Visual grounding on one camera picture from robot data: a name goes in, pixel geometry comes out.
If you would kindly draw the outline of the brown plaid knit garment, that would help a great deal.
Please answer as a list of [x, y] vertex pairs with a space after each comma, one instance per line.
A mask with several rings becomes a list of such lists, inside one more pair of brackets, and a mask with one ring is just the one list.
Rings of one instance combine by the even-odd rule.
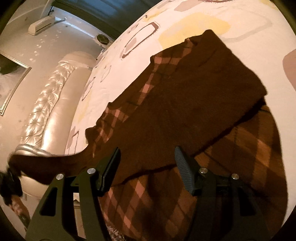
[[271, 238], [287, 209], [280, 137], [266, 88], [206, 30], [151, 57], [149, 66], [85, 132], [70, 156], [13, 155], [10, 167], [51, 184], [120, 149], [110, 190], [99, 197], [107, 226], [131, 240], [185, 240], [197, 199], [184, 187], [175, 147], [216, 175], [239, 175], [257, 194]]

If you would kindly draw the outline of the tufted cream leather headboard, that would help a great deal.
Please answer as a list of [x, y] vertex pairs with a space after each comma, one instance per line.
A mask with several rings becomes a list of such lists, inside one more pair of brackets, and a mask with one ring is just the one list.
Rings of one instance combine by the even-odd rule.
[[92, 55], [80, 51], [58, 62], [25, 121], [16, 154], [65, 153], [74, 114], [95, 63]]

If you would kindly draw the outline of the dark teal curtain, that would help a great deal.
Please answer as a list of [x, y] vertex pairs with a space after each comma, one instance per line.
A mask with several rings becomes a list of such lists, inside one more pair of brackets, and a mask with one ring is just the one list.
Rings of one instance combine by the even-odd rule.
[[117, 39], [159, 0], [55, 0], [52, 6], [73, 14]]

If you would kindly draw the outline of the framed wall picture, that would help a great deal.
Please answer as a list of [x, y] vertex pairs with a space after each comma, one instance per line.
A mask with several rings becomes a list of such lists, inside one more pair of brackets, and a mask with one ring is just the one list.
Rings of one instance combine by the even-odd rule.
[[1, 116], [22, 80], [32, 68], [1, 52]]

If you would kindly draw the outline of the white wall air conditioner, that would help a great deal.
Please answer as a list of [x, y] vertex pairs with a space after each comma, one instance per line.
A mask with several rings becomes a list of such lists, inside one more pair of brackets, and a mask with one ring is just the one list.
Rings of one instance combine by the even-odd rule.
[[28, 27], [28, 34], [36, 36], [43, 32], [44, 30], [52, 27], [54, 24], [66, 21], [66, 18], [58, 19], [55, 16], [46, 16]]

